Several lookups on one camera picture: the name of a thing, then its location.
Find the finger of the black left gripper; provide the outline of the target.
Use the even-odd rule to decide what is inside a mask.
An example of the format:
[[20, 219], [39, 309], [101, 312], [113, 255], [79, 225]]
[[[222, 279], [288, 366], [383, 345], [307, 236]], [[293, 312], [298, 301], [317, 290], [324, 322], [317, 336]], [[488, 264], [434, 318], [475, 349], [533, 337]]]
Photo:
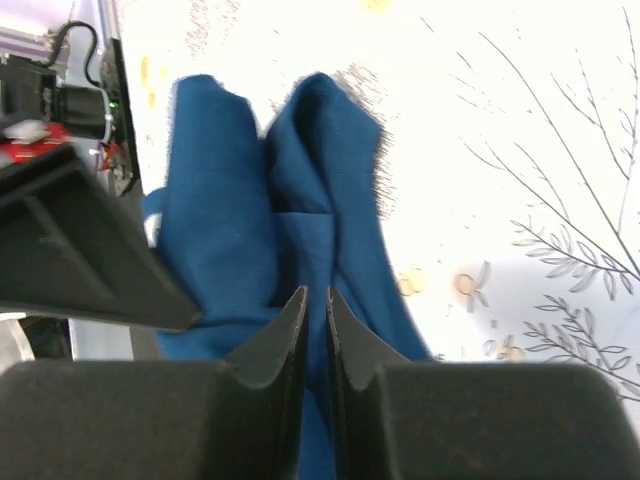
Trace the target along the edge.
[[71, 146], [1, 168], [1, 310], [165, 331], [200, 317]]

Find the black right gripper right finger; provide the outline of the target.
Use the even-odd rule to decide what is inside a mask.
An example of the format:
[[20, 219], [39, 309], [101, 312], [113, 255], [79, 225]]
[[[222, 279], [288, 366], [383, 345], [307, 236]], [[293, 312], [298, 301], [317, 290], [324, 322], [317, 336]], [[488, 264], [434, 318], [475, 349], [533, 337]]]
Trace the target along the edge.
[[639, 444], [607, 381], [564, 364], [413, 362], [331, 289], [340, 479], [635, 479]]

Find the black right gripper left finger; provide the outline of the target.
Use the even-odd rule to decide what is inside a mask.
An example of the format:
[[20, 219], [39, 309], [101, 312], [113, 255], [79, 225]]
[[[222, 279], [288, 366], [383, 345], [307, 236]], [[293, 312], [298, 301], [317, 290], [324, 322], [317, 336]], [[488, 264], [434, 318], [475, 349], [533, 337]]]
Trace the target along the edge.
[[1, 377], [5, 479], [293, 479], [308, 291], [218, 361], [54, 361]]

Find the dark blue t shirt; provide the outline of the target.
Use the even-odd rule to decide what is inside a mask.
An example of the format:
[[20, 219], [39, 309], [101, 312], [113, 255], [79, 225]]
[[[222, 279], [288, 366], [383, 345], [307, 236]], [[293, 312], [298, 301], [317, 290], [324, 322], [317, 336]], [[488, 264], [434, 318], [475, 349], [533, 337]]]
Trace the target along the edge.
[[412, 360], [428, 351], [389, 267], [376, 200], [378, 124], [327, 75], [304, 79], [265, 137], [246, 99], [207, 75], [176, 87], [166, 184], [147, 195], [155, 250], [200, 306], [162, 333], [172, 359], [220, 359], [309, 290], [303, 479], [335, 475], [329, 433], [326, 305], [338, 289], [356, 317]]

